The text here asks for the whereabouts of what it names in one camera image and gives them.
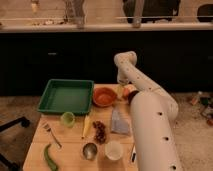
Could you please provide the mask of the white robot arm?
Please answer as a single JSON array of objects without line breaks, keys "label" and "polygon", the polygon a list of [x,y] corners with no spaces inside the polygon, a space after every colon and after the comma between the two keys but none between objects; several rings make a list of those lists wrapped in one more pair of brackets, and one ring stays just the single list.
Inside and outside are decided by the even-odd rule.
[{"label": "white robot arm", "polygon": [[138,171],[183,171],[170,127],[178,115],[176,100],[136,68],[134,51],[116,54],[114,63],[117,82],[138,90],[130,103]]}]

